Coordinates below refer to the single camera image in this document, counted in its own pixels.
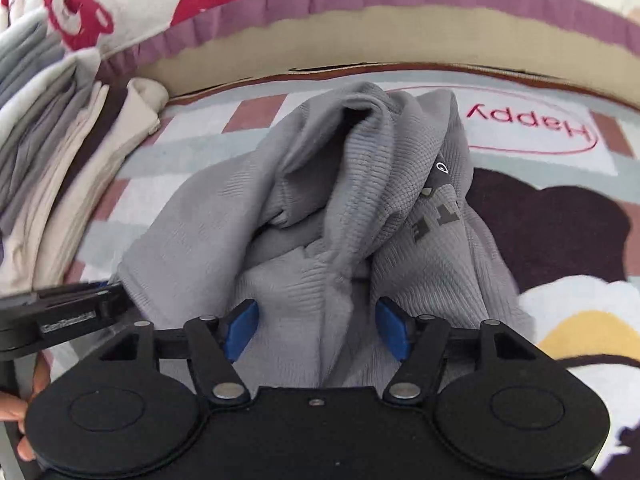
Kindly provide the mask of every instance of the bed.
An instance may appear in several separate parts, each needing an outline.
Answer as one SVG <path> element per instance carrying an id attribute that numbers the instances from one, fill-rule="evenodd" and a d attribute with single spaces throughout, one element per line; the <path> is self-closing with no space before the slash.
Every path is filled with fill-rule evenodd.
<path id="1" fill-rule="evenodd" d="M 307 98 L 353 80 L 451 89 L 477 168 L 469 200 L 536 320 L 535 343 L 609 409 L 594 469 L 636 478 L 640 0 L 1 5 L 0 27 L 46 6 L 69 48 L 100 48 L 105 81 L 146 76 L 174 96 L 95 209 L 69 283 L 110 276 L 191 174 L 254 149 Z"/>

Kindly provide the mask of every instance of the blue gripper pad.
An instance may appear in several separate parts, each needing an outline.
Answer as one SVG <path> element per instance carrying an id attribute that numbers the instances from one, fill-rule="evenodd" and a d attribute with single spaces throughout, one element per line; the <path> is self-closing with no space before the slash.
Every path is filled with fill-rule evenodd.
<path id="1" fill-rule="evenodd" d="M 398 361 L 411 354 L 415 321 L 397 303 L 380 298 L 376 303 L 376 327 L 386 347 Z"/>
<path id="2" fill-rule="evenodd" d="M 228 332 L 222 349 L 230 362 L 238 360 L 258 329 L 259 321 L 260 311 L 255 300 L 244 300 L 225 317 Z"/>

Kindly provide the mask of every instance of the bedsheet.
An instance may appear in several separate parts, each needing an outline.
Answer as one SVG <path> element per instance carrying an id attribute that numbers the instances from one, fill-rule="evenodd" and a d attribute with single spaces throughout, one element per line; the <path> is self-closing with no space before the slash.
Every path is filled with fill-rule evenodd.
<path id="1" fill-rule="evenodd" d="M 492 230 L 536 320 L 534 342 L 605 401 L 594 469 L 640 470 L 640 113 L 604 99 L 462 72 L 299 75 L 173 100 L 96 208 L 67 282 L 107 278 L 195 171 L 257 146 L 312 95 L 368 80 L 451 89 L 477 168 L 469 202 Z"/>

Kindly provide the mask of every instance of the circular pad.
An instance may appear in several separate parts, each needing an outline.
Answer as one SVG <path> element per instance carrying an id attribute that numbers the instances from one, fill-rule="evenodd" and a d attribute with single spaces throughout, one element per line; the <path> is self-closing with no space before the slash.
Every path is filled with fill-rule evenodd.
<path id="1" fill-rule="evenodd" d="M 503 362 L 448 384 L 440 433 L 468 459 L 521 478 L 562 475 L 599 452 L 609 430 L 600 398 L 564 370 Z"/>
<path id="2" fill-rule="evenodd" d="M 181 450 L 197 421 L 196 397 L 178 381 L 135 363 L 96 362 L 46 388 L 25 425 L 47 467 L 104 477 L 162 463 Z"/>
<path id="3" fill-rule="evenodd" d="M 491 410 L 496 418 L 519 430 L 546 430 L 560 422 L 564 404 L 546 390 L 512 386 L 492 397 Z"/>
<path id="4" fill-rule="evenodd" d="M 103 388 L 78 397 L 70 415 L 83 430 L 117 431 L 135 424 L 144 411 L 145 401 L 137 393 Z"/>

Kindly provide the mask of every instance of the stack of folded clothes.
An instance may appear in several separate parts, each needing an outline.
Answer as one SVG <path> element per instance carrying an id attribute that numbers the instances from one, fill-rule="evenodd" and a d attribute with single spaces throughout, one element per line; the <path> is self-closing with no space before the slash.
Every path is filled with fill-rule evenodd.
<path id="1" fill-rule="evenodd" d="M 102 192 L 159 125 L 154 81 L 95 82 L 95 48 L 66 53 L 38 10 L 0 34 L 0 294 L 62 281 Z"/>

